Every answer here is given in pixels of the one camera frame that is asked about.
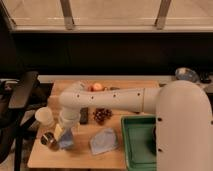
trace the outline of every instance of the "metal bar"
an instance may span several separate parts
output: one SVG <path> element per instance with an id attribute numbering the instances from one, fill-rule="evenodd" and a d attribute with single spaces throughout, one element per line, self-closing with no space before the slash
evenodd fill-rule
<path id="1" fill-rule="evenodd" d="M 172 0 L 161 0 L 158 16 L 155 22 L 157 29 L 164 28 L 171 1 Z"/>
<path id="2" fill-rule="evenodd" d="M 61 8 L 64 15 L 65 27 L 68 30 L 72 30 L 74 27 L 74 20 L 72 16 L 72 10 L 69 0 L 60 0 Z"/>
<path id="3" fill-rule="evenodd" d="M 0 0 L 0 12 L 2 13 L 4 20 L 6 22 L 6 25 L 10 31 L 15 30 L 16 28 L 16 23 L 10 16 L 10 14 L 7 11 L 7 8 L 5 7 L 4 3 L 2 0 Z"/>

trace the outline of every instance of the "cup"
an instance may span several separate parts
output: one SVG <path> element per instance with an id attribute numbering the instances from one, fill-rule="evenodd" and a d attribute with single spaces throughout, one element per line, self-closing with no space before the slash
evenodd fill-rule
<path id="1" fill-rule="evenodd" d="M 35 118 L 44 126 L 53 126 L 54 119 L 52 110 L 49 107 L 42 107 L 38 109 L 35 113 Z"/>

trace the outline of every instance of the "wall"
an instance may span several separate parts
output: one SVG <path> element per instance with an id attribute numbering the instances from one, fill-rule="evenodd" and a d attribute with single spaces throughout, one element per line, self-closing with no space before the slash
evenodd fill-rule
<path id="1" fill-rule="evenodd" d="M 213 71 L 213 33 L 13 34 L 24 66 L 43 74 Z"/>
<path id="2" fill-rule="evenodd" d="M 16 56 L 13 39 L 0 13 L 0 78 L 16 77 L 23 71 L 23 65 Z"/>

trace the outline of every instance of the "glass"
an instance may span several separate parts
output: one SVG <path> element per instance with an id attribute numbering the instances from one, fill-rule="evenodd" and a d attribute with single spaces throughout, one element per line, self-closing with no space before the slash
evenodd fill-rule
<path id="1" fill-rule="evenodd" d="M 213 26 L 213 1 L 172 0 L 166 26 Z"/>
<path id="2" fill-rule="evenodd" d="M 17 26 L 61 26 L 64 17 L 59 0 L 3 0 Z"/>
<path id="3" fill-rule="evenodd" d="M 161 0 L 70 0 L 77 26 L 154 26 Z"/>

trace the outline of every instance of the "yellow object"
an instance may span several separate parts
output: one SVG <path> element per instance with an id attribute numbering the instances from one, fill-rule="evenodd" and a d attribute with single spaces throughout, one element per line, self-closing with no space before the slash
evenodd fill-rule
<path id="1" fill-rule="evenodd" d="M 54 131 L 54 138 L 56 139 L 56 141 L 58 141 L 61 138 L 63 133 L 64 133 L 64 129 L 59 124 L 56 124 L 55 131 Z"/>

